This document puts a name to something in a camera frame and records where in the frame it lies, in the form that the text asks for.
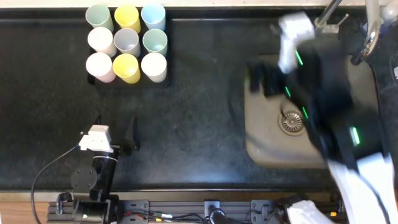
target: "sink drain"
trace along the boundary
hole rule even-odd
[[[284,117],[280,114],[278,123],[285,134],[298,136],[304,132],[303,118],[297,112],[288,111]]]

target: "sink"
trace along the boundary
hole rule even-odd
[[[374,73],[367,62],[354,66],[346,64],[354,103],[372,106],[376,110],[377,94]],[[278,55],[260,55],[260,60],[277,63]],[[285,96],[266,98],[249,91],[249,80],[244,83],[244,114],[246,149],[251,159],[266,167],[326,168],[318,150],[308,140],[300,110]]]

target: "faucet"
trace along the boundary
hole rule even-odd
[[[331,3],[326,7],[320,17],[315,19],[315,27],[317,29],[323,29],[326,26],[327,20],[331,14],[336,10],[342,0],[332,0]],[[363,47],[353,55],[351,63],[353,65],[359,65],[369,54],[373,51],[374,46],[379,38],[380,34],[380,8],[379,0],[365,0],[366,4],[366,15],[368,17],[368,33]]]

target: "countertop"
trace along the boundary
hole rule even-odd
[[[114,191],[335,188],[327,170],[269,169],[246,152],[246,61],[258,53],[278,53],[279,37],[270,28],[276,21],[176,19],[169,37],[168,88],[99,90],[86,80],[90,27],[84,17],[1,20],[0,190],[29,190],[38,171],[76,145],[98,113],[110,125],[126,113],[138,118],[141,150],[119,158]],[[348,53],[363,43],[361,21],[351,17],[343,24],[340,39]],[[397,37],[398,29],[391,30],[369,57],[394,161],[398,86],[390,58],[398,53]],[[228,113],[229,89],[236,121]],[[90,152],[72,152],[42,174],[37,189],[70,189],[73,170],[91,164],[91,158]]]

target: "plastic cup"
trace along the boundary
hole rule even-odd
[[[116,78],[112,70],[112,60],[105,53],[93,53],[86,61],[87,72],[102,82],[108,83]]]
[[[167,61],[159,53],[149,53],[145,55],[141,62],[142,71],[153,81],[161,82],[166,78]]]
[[[94,5],[87,9],[86,20],[94,28],[105,27],[113,32],[113,21],[108,7],[104,5]]]
[[[166,10],[161,4],[144,6],[141,10],[141,17],[148,29],[164,31],[166,28]]]
[[[138,34],[141,31],[141,24],[139,22],[139,13],[135,6],[126,4],[119,6],[114,12],[114,19],[122,28],[130,28],[135,30]]]
[[[90,31],[87,41],[88,45],[97,52],[106,53],[109,57],[116,54],[112,32],[105,27],[97,27]]]
[[[148,30],[142,38],[142,43],[149,53],[167,55],[167,35],[160,29]]]
[[[125,28],[117,31],[114,35],[114,44],[124,54],[131,54],[138,57],[141,54],[139,37],[135,30]]]
[[[141,77],[138,61],[131,54],[121,54],[114,59],[113,71],[129,84],[138,82]]]

